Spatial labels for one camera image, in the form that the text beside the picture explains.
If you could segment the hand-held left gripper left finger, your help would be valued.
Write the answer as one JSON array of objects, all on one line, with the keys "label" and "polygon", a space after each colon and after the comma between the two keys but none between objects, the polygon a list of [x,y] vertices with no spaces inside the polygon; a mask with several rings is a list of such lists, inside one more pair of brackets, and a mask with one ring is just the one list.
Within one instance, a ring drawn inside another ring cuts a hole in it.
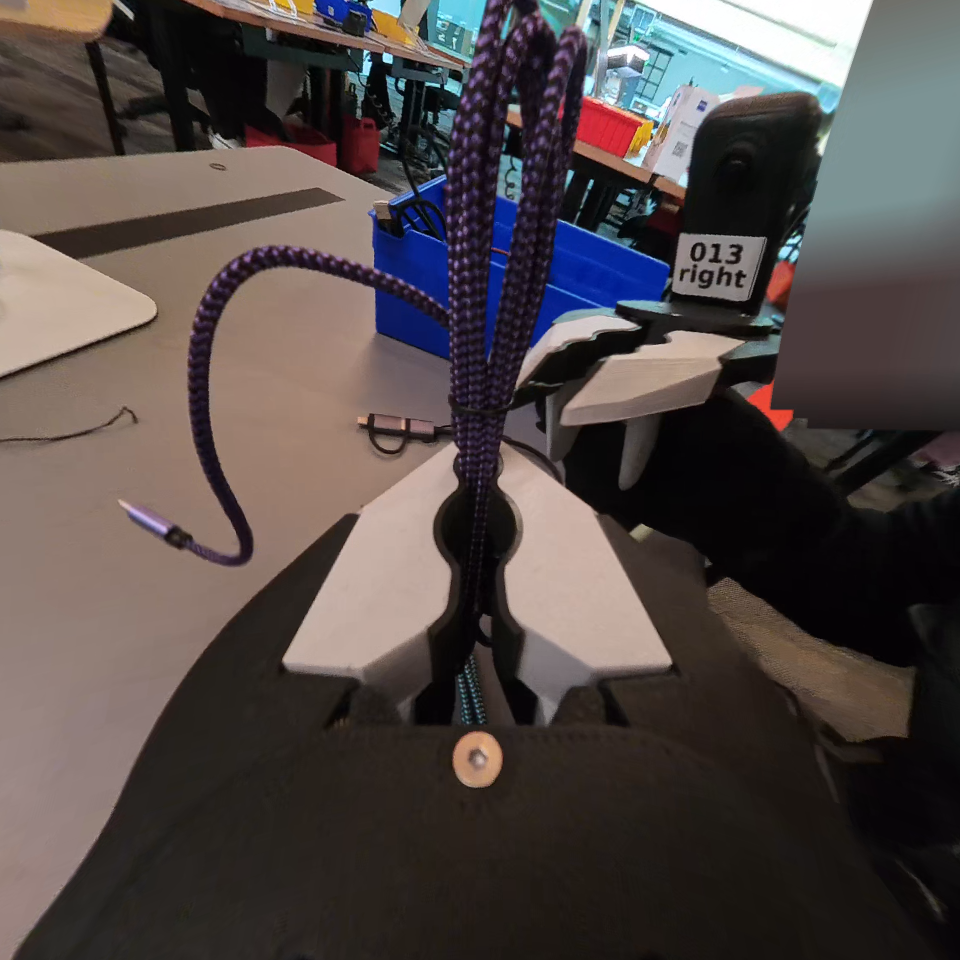
[{"label": "hand-held left gripper left finger", "polygon": [[353,679],[408,719],[432,680],[429,628],[450,601],[434,524],[458,487],[451,443],[359,512],[282,665]]}]

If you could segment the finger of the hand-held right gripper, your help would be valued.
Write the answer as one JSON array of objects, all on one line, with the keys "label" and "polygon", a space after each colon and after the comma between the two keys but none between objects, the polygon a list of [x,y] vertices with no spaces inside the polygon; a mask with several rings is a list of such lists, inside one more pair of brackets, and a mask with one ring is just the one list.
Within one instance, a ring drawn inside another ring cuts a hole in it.
[{"label": "finger of the hand-held right gripper", "polygon": [[563,427],[628,422],[698,406],[712,394],[721,359],[733,338],[704,332],[671,332],[661,343],[601,361],[593,376],[565,403]]},{"label": "finger of the hand-held right gripper", "polygon": [[631,354],[647,337],[647,326],[616,314],[561,318],[531,346],[515,389],[551,388],[584,378],[599,361]]}]

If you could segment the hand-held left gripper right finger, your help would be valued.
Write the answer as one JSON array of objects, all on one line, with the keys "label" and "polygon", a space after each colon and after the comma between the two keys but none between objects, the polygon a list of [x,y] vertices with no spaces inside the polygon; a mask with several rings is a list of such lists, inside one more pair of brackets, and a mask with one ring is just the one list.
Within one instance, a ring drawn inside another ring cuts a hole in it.
[{"label": "hand-held left gripper right finger", "polygon": [[518,534],[503,573],[522,633],[511,672],[534,695],[534,723],[550,723],[574,688],[668,673],[673,659],[599,515],[509,446],[501,464]]}]

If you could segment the grey usb adapter hub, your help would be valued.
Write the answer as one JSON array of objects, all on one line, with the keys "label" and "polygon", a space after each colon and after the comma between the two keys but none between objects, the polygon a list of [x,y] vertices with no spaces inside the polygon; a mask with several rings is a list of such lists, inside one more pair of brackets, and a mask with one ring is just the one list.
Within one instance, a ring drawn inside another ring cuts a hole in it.
[{"label": "grey usb adapter hub", "polygon": [[[391,414],[362,414],[356,418],[356,426],[366,435],[372,448],[387,457],[401,455],[411,442],[434,446],[441,440],[452,438],[449,424],[438,425],[430,420]],[[561,469],[545,452],[509,436],[503,436],[501,443],[537,463],[559,484],[565,483]]]}]

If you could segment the person's right forearm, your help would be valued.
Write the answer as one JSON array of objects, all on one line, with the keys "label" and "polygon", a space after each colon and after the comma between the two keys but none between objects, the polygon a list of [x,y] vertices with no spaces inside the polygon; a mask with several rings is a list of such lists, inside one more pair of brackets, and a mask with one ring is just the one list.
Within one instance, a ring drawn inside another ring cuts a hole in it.
[{"label": "person's right forearm", "polygon": [[910,609],[958,603],[958,488],[880,511],[829,483],[783,487],[702,551],[812,638],[915,666],[922,642]]}]

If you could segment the person's right hand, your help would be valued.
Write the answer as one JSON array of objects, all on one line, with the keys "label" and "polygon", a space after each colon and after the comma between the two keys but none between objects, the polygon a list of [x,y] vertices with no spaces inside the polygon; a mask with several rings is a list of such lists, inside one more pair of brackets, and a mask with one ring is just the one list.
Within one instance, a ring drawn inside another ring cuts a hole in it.
[{"label": "person's right hand", "polygon": [[693,546],[741,585],[836,565],[855,513],[769,419],[729,391],[665,414],[639,479],[618,482],[624,424],[588,426],[564,458],[566,485],[627,528]]}]

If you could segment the white printed box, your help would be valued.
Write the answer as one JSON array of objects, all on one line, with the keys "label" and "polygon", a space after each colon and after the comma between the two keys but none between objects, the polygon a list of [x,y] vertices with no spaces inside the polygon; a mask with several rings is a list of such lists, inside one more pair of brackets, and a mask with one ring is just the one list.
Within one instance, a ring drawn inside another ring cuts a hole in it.
[{"label": "white printed box", "polygon": [[640,163],[654,176],[684,186],[694,139],[703,121],[721,102],[719,95],[690,83],[677,88]]}]

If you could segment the wooden table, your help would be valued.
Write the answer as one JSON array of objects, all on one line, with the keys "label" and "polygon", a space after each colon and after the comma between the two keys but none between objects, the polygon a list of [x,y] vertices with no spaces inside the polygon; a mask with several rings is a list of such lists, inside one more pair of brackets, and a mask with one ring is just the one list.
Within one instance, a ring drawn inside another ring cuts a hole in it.
[{"label": "wooden table", "polygon": [[609,181],[626,188],[650,186],[655,192],[670,197],[671,202],[679,207],[684,205],[687,196],[686,188],[669,177],[654,174],[634,162],[581,139],[574,142],[570,169],[586,174],[591,180]]}]

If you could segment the orange striped traffic cone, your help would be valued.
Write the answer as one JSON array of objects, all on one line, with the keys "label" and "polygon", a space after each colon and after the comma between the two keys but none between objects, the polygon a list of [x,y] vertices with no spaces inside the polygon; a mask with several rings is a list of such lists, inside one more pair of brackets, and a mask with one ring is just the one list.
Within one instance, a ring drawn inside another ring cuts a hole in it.
[{"label": "orange striped traffic cone", "polygon": [[770,382],[756,388],[747,397],[752,407],[759,411],[774,426],[777,431],[783,432],[794,420],[792,410],[777,407],[773,402],[774,383]]}]

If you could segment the red plastic bin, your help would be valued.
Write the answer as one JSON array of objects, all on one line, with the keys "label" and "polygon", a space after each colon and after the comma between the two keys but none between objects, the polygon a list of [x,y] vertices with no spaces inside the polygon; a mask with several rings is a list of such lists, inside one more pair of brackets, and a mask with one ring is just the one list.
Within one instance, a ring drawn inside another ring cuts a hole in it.
[{"label": "red plastic bin", "polygon": [[654,135],[654,122],[591,97],[582,99],[577,142],[623,160],[636,158]]}]

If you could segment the black thread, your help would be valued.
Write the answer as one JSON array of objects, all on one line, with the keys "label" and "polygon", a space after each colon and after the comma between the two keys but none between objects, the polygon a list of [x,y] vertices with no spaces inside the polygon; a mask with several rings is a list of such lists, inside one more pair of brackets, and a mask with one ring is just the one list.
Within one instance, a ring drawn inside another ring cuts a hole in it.
[{"label": "black thread", "polygon": [[113,428],[114,426],[119,426],[123,424],[138,425],[139,416],[132,408],[124,405],[109,419],[89,426],[86,428],[69,431],[66,433],[53,434],[53,435],[41,435],[41,436],[6,436],[1,438],[1,446],[13,446],[13,445],[54,445],[63,442],[69,442],[73,440],[78,440],[81,438],[90,437],[102,431]]}]

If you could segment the white flat board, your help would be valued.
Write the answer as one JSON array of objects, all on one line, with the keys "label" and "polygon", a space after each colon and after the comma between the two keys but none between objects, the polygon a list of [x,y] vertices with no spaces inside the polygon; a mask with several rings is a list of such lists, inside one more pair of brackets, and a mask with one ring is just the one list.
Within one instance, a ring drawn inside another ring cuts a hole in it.
[{"label": "white flat board", "polygon": [[1,378],[152,323],[147,295],[27,235],[1,231]]}]

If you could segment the tan round table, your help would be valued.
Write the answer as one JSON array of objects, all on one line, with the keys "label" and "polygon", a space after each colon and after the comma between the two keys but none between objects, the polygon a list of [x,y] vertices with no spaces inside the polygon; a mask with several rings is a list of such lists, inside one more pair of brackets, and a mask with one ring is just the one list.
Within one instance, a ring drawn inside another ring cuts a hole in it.
[{"label": "tan round table", "polygon": [[123,131],[100,47],[114,13],[112,1],[2,1],[3,37],[83,42],[114,154],[124,156]]}]

